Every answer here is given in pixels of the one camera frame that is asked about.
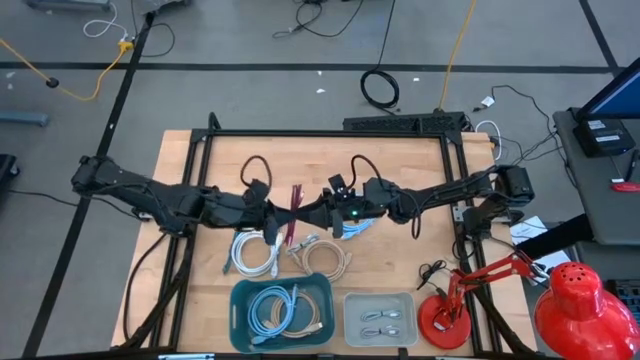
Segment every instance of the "yellow cable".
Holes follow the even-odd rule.
[[[475,9],[475,7],[476,7],[476,0],[471,0],[471,6],[469,6],[469,12],[467,12],[467,18],[464,20],[464,24],[462,24],[462,29],[460,29],[460,34],[458,34],[456,45],[453,47],[453,51],[451,52],[451,57],[449,58],[449,65],[447,65],[447,73],[444,76],[444,85],[442,86],[442,95],[440,96],[440,103],[438,103],[438,109],[440,110],[442,110],[444,101],[447,98],[447,89],[449,87],[449,75],[451,74],[451,67],[453,66],[453,60],[456,58],[456,53],[458,52],[458,48],[460,47],[460,43],[462,42],[464,33],[467,31],[467,27],[469,26],[469,22],[471,21],[471,15],[473,15],[473,10]]]
[[[17,52],[13,47],[11,47],[11,45],[9,45],[2,38],[0,38],[0,45],[3,45],[4,47],[6,47],[7,50],[9,50],[15,57],[20,59],[20,61],[22,61],[25,65],[27,65],[31,70],[33,70],[36,74],[38,74],[45,81],[48,82],[51,79],[51,77],[47,76],[45,73],[43,73],[42,71],[38,70],[38,68],[33,66],[33,64],[31,64],[24,56],[22,56],[19,52]],[[109,70],[113,69],[113,67],[116,66],[116,64],[120,61],[120,59],[122,59],[122,56],[127,51],[133,49],[133,43],[127,42],[127,41],[120,41],[120,42],[118,42],[118,47],[120,48],[120,53],[115,58],[115,60],[113,60],[111,65],[109,65],[106,69],[104,69],[104,71],[102,71],[100,76],[98,76],[98,81],[96,82],[96,88],[93,91],[93,94],[91,96],[82,97],[82,96],[76,95],[73,92],[71,92],[70,90],[67,90],[67,89],[63,88],[62,86],[57,86],[57,89],[62,91],[65,94],[73,97],[76,100],[91,101],[91,100],[95,99],[98,96],[98,93],[100,93],[100,86],[102,85],[102,78],[104,78],[104,76],[109,72]]]

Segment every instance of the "cable connector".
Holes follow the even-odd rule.
[[[131,41],[118,41],[118,47],[120,48],[121,53],[126,53],[129,50],[133,50],[133,42]]]
[[[484,110],[495,103],[496,103],[496,99],[494,99],[491,96],[487,96],[486,98],[484,98],[484,100],[480,102],[480,106],[473,108],[473,112]]]

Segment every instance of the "desk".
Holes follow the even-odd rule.
[[[179,183],[187,157],[189,131],[167,131],[164,134],[158,156],[154,179],[165,183]],[[486,134],[464,134],[464,147],[470,172],[484,170],[493,164]],[[251,155],[260,154],[270,163],[273,172],[273,188],[270,199],[276,204],[288,204],[293,184],[302,184],[308,199],[315,199],[322,187],[328,186],[327,178],[337,173],[350,181],[350,158],[364,154],[378,167],[386,179],[403,187],[424,188],[445,181],[439,141],[421,138],[310,138],[310,137],[216,137],[210,157],[207,185],[216,184],[223,191],[242,193],[245,187],[239,179],[240,167]],[[363,163],[356,163],[358,183],[373,176],[373,171]],[[258,162],[247,168],[246,177],[263,178],[264,170]],[[309,233],[318,233],[330,239],[328,232],[300,223],[296,225],[296,241]],[[235,269],[222,275],[221,268],[227,258],[232,230],[212,230],[200,227],[197,233],[193,266],[184,308],[179,351],[188,352],[236,352],[228,337],[229,293],[243,277]],[[494,228],[494,236],[510,240],[509,229],[504,225]],[[133,263],[159,237],[155,224],[143,224],[138,236]],[[382,218],[363,235],[339,245],[353,254],[351,264],[341,279],[333,283],[336,311],[336,329],[331,341],[319,348],[298,350],[302,353],[333,353],[344,355],[394,355],[395,348],[353,348],[344,340],[342,309],[344,296],[349,292],[401,292],[413,295],[416,308],[428,296],[435,294],[429,286],[419,291],[418,267],[443,258],[449,266],[456,266],[451,255],[453,225],[450,208],[431,209],[422,215],[422,233],[418,240],[410,235],[409,225],[396,225]],[[484,243],[487,263],[503,258],[511,250],[499,243]],[[256,266],[267,258],[264,244],[249,243],[245,249],[245,262]],[[335,267],[330,251],[318,250],[311,260],[311,267],[326,271]],[[166,258],[167,244],[162,244],[140,267],[132,290],[129,329],[132,331],[148,314],[158,298],[158,289]],[[279,257],[280,277],[300,276],[303,272],[284,254]],[[439,286],[446,288],[448,275],[440,272],[433,276]],[[522,289],[517,277],[509,277],[492,285],[496,307],[525,344],[535,349],[535,338]],[[163,338],[166,344],[173,310],[165,312]],[[485,324],[484,314],[479,322]],[[121,344],[122,309],[116,324],[112,343]],[[481,334],[484,349],[489,349],[488,336]],[[469,341],[459,349],[445,351],[427,343],[420,337],[415,346],[408,348],[409,355],[470,355]]]
[[[553,252],[578,241],[578,260],[592,266],[603,280],[638,278],[640,197],[611,190],[610,179],[618,177],[611,159],[586,157],[573,135],[576,122],[571,112],[556,112],[553,120],[585,213],[524,242],[531,250],[523,250],[537,257],[536,253]],[[640,142],[640,121],[625,121],[625,126],[636,142]],[[630,157],[630,152],[614,157],[623,176]],[[636,172],[634,178],[639,181],[640,172]]]

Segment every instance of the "gray plastic tray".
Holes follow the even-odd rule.
[[[402,311],[402,319],[394,320],[381,317],[372,321],[362,321],[360,316],[367,311],[392,310]],[[394,325],[400,328],[400,336],[379,335],[369,339],[360,336],[365,327],[383,328]],[[416,324],[416,308],[411,294],[367,294],[348,293],[344,298],[344,338],[347,344],[362,346],[412,346],[418,341],[418,325]]]

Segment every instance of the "wire on floor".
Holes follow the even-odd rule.
[[[98,80],[96,82],[96,87],[93,90],[93,94],[91,94],[91,96],[88,97],[83,97],[83,96],[79,96],[76,95],[74,92],[65,89],[60,85],[60,81],[54,77],[50,77],[48,75],[46,75],[45,73],[43,73],[42,71],[38,70],[38,68],[36,68],[32,63],[29,62],[29,60],[27,60],[23,55],[21,55],[17,50],[15,50],[11,45],[9,45],[9,43],[7,43],[4,39],[0,38],[0,45],[4,46],[7,50],[9,50],[15,57],[17,57],[20,61],[22,61],[25,65],[27,65],[31,70],[33,70],[33,72],[35,72],[36,74],[38,74],[38,76],[40,76],[41,78],[44,79],[45,84],[54,89],[58,89],[61,92],[63,92],[66,95],[71,96],[72,98],[76,99],[76,100],[80,100],[80,101],[91,101],[94,100],[96,97],[98,97],[98,94],[100,93],[100,86],[102,85],[102,79],[104,78],[104,76],[111,70],[113,69],[113,67],[120,61],[120,59],[122,59],[122,56],[129,50],[133,49],[133,43],[130,42],[126,42],[126,41],[121,41],[118,43],[118,48],[120,49],[120,52],[118,53],[118,56],[113,60],[113,62],[111,62],[111,65],[109,65],[104,71],[102,71],[102,73],[100,73],[100,76],[98,76]]]
[[[442,85],[442,95],[440,95],[440,102],[438,103],[438,109],[440,110],[443,110],[445,100],[447,99],[447,91],[449,89],[449,75],[451,75],[451,68],[453,67],[453,61],[455,60],[456,54],[458,53],[458,48],[460,47],[462,38],[464,37],[464,34],[467,31],[467,28],[469,27],[469,22],[471,21],[473,10],[476,8],[476,1],[477,0],[471,0],[471,5],[469,6],[467,17],[464,19],[464,23],[462,24],[462,29],[460,29],[460,33],[458,34],[458,38],[456,39],[456,44],[453,47],[451,56],[449,57],[449,64],[447,64],[447,71],[444,75],[444,84]]]
[[[389,115],[395,115],[389,109],[395,108],[398,105],[398,101],[400,101],[400,86],[398,85],[398,82],[393,76],[378,69],[380,68],[380,64],[382,63],[382,57],[384,56],[384,49],[387,46],[387,37],[389,36],[389,28],[391,27],[391,19],[393,18],[393,11],[395,7],[396,7],[396,0],[393,0],[393,2],[391,3],[391,10],[389,11],[389,18],[387,19],[387,28],[384,32],[384,40],[382,41],[382,50],[380,51],[380,57],[378,58],[378,63],[373,69],[365,72],[364,74],[362,74],[362,77],[360,77],[360,91],[362,92],[362,96],[364,96],[364,98],[367,100],[367,102],[371,106],[377,109],[380,109]],[[366,82],[367,82],[367,78],[371,75],[380,76],[387,83],[389,83],[389,85],[391,85],[391,87],[393,88],[393,98],[390,101],[380,102],[380,101],[374,100],[369,95],[366,88]]]
[[[133,7],[133,0],[129,0],[129,5],[131,7],[131,20],[133,22],[133,29],[134,29],[134,35],[133,35],[133,40],[132,41],[135,42],[135,40],[138,38],[138,24],[136,23],[136,12],[135,12],[135,9]],[[176,33],[173,32],[173,29],[171,28],[171,26],[169,26],[169,24],[167,24],[167,23],[153,24],[149,28],[149,31],[151,31],[151,29],[153,29],[155,27],[160,27],[160,26],[165,27],[167,30],[169,30],[169,34],[171,34],[171,44],[169,45],[169,47],[165,51],[159,52],[157,54],[151,54],[151,55],[142,54],[141,57],[146,57],[146,58],[161,57],[161,56],[167,55],[168,53],[171,52],[171,50],[173,50],[173,47],[176,45]]]
[[[338,37],[338,36],[342,35],[342,33],[344,33],[345,30],[347,30],[349,25],[351,25],[351,23],[353,22],[353,19],[355,19],[356,15],[358,15],[358,13],[360,12],[360,9],[362,8],[362,4],[364,3],[364,0],[360,0],[360,3],[358,4],[358,7],[353,12],[353,15],[351,15],[351,17],[349,18],[347,23],[342,27],[342,29],[340,29],[338,32],[333,33],[333,34],[325,34],[325,33],[321,33],[319,31],[316,31],[316,30],[313,30],[313,29],[309,28],[309,25],[313,24],[316,20],[318,20],[320,15],[322,15],[322,11],[323,11],[322,3],[323,2],[324,1],[322,1],[322,0],[302,0],[302,1],[295,1],[294,0],[295,4],[300,4],[300,6],[298,6],[298,9],[296,10],[296,23],[298,25],[296,25],[296,27],[294,27],[294,28],[289,28],[287,31],[276,31],[271,35],[271,37],[273,37],[274,39],[288,37],[290,35],[299,33],[302,30],[308,31],[308,32],[310,32],[310,33],[312,33],[314,35],[317,35],[317,36],[320,36],[320,37],[324,37],[324,38]],[[318,13],[313,15],[310,20],[307,20],[307,21],[303,22],[303,21],[300,20],[300,13],[302,12],[302,9],[304,9],[307,5],[314,5],[315,8],[318,9]]]
[[[116,4],[114,4],[113,2],[110,2],[109,6],[111,6],[111,9],[113,10],[113,19],[111,19],[111,21],[100,20],[100,19],[87,21],[87,23],[84,24],[84,26],[82,27],[82,32],[84,33],[84,35],[86,37],[97,38],[97,37],[100,37],[100,36],[106,34],[106,32],[109,31],[109,29],[112,26],[115,26],[117,28],[120,28],[123,31],[123,35],[122,35],[122,38],[120,39],[120,41],[127,41],[127,38],[129,37],[129,32],[127,31],[127,29],[124,26],[122,26],[120,24],[116,24],[116,19],[118,18],[118,8],[116,7]],[[87,31],[87,29],[89,28],[89,26],[94,25],[94,24],[104,24],[105,27],[104,27],[104,29],[102,29],[102,31],[100,31],[98,33],[90,34]]]
[[[533,104],[535,109],[538,111],[538,113],[540,113],[545,118],[545,120],[546,120],[546,128],[547,128],[547,133],[548,133],[548,136],[545,139],[543,139],[543,141],[541,143],[538,143],[538,144],[535,145],[535,149],[537,149],[538,146],[546,143],[547,141],[553,140],[553,142],[555,144],[555,148],[553,150],[550,150],[548,153],[552,153],[552,152],[555,152],[555,151],[558,152],[558,156],[560,156],[560,159],[562,160],[562,163],[563,163],[563,166],[564,166],[565,174],[566,174],[567,178],[569,179],[569,182],[571,183],[571,185],[574,188],[576,188],[575,180],[573,179],[573,177],[571,176],[571,173],[569,171],[569,162],[567,161],[566,157],[562,154],[562,151],[561,151],[562,150],[562,146],[558,142],[558,138],[557,138],[558,132],[557,131],[553,131],[552,128],[551,128],[551,117],[549,115],[547,115],[547,113],[542,111],[542,109],[538,105],[538,102],[536,101],[536,99],[533,96],[525,94],[525,93],[523,93],[521,91],[518,91],[516,88],[514,88],[513,86],[508,85],[508,84],[494,85],[494,86],[491,87],[491,97],[493,98],[493,100],[496,100],[495,90],[497,90],[497,89],[509,89],[509,90],[513,91],[514,93],[516,93],[517,95],[531,100],[531,103]],[[473,111],[474,112],[478,112],[478,111],[481,111],[483,109],[484,108],[482,108],[482,107],[477,107],[477,108],[474,108]],[[521,162],[521,161],[528,161],[528,160],[526,159],[525,156],[521,156],[521,158],[518,159],[518,163]]]
[[[498,124],[496,124],[491,120],[483,120],[483,121],[480,121],[478,125],[476,125],[475,132],[478,132],[478,128],[485,124],[489,124],[493,126],[493,128],[496,130],[496,133],[498,134],[498,155],[496,155],[496,157],[493,159],[495,161],[498,161],[500,160],[500,157],[502,157],[502,136],[500,134],[500,128],[498,127]]]
[[[8,192],[11,193],[11,194],[18,194],[18,195],[41,196],[41,197],[45,197],[47,199],[53,200],[53,201],[55,201],[57,203],[64,204],[64,205],[67,205],[67,206],[73,206],[73,207],[77,207],[78,206],[78,204],[72,203],[71,201],[62,200],[62,199],[59,199],[59,198],[57,198],[57,197],[55,197],[53,195],[49,195],[49,194],[45,194],[45,193],[41,193],[41,192],[36,192],[36,191],[22,191],[22,190],[12,190],[12,189],[10,189],[10,190],[8,190]],[[136,219],[136,220],[140,220],[138,217],[134,216],[133,214],[129,214],[128,212],[120,209],[117,205],[115,205],[114,203],[112,203],[112,202],[110,202],[108,200],[97,198],[97,197],[88,197],[88,198],[92,199],[92,200],[100,201],[102,203],[105,203],[105,204],[111,206],[113,209],[115,209],[116,211],[118,211],[119,213],[121,213],[121,214],[123,214],[125,216],[128,216],[128,217]]]

